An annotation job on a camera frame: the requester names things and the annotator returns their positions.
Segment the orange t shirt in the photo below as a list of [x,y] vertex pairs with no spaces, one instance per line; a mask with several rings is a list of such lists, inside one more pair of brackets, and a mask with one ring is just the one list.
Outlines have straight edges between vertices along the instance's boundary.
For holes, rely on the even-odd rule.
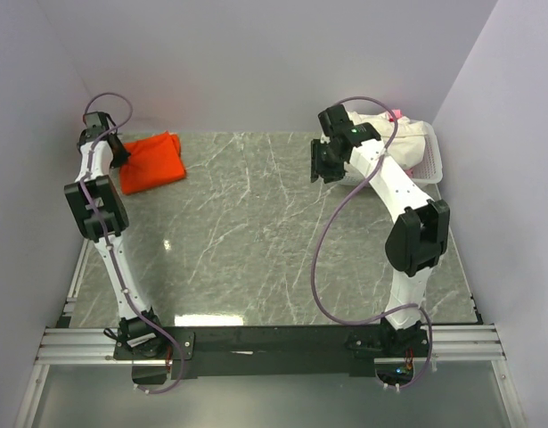
[[186,178],[177,134],[165,132],[124,143],[130,153],[119,169],[121,191],[125,195],[140,193]]

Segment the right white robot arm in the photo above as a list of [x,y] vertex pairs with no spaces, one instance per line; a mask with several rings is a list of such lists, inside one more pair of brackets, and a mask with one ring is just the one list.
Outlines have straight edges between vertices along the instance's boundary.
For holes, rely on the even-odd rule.
[[380,333],[380,347],[398,356],[411,344],[407,329],[421,320],[421,305],[429,277],[445,254],[450,208],[435,201],[408,176],[414,161],[395,156],[393,144],[408,140],[423,144],[424,124],[398,117],[394,111],[370,116],[335,104],[320,112],[322,136],[311,142],[311,179],[335,183],[353,170],[380,197],[393,222],[385,254],[393,268],[389,303],[384,311],[390,325]]

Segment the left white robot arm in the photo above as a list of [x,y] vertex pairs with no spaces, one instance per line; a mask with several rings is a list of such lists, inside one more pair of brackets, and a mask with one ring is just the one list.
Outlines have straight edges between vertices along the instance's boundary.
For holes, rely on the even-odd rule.
[[143,356],[156,358],[164,352],[167,337],[153,327],[159,320],[128,261],[129,219],[110,178],[110,171],[123,166],[130,153],[108,113],[87,112],[83,120],[79,172],[73,183],[64,186],[64,195],[79,233],[94,245],[107,269],[118,303],[119,328],[135,337],[135,347]]

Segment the cream white t shirt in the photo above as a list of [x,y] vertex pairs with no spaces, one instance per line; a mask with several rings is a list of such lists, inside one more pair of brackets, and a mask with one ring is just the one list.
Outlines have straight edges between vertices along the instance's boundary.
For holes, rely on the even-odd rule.
[[[377,115],[349,111],[348,117],[355,125],[370,123],[380,134],[380,140],[383,143],[389,140],[394,131],[394,120],[386,111]],[[388,152],[402,170],[407,171],[422,162],[427,134],[428,131],[423,121],[411,120],[403,115],[397,118],[397,133]]]

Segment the pink garment in basket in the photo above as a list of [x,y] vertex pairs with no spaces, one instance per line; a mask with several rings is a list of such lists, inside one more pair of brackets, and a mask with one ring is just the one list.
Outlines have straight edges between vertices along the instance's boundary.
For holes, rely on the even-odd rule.
[[400,110],[393,110],[388,114],[388,119],[391,124],[394,124],[394,120],[398,124],[396,136],[389,146],[390,154],[403,170],[411,170],[414,164],[414,141],[409,120]]

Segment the white plastic laundry basket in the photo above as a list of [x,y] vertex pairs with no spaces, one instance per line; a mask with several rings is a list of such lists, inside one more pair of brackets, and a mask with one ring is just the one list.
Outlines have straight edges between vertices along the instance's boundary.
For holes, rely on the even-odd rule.
[[433,127],[427,122],[424,122],[424,124],[428,134],[425,136],[426,146],[423,160],[411,170],[405,171],[412,181],[420,188],[424,188],[428,185],[436,185],[443,178],[438,139]]

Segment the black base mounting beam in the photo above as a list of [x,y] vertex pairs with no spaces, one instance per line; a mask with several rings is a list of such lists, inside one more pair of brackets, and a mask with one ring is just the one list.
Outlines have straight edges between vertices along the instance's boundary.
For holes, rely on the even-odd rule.
[[197,326],[169,327],[166,338],[148,348],[119,342],[113,357],[134,364],[141,384],[172,378],[236,375],[346,374],[373,377],[378,358],[399,361],[429,354],[428,332],[420,324],[395,330],[379,325]]

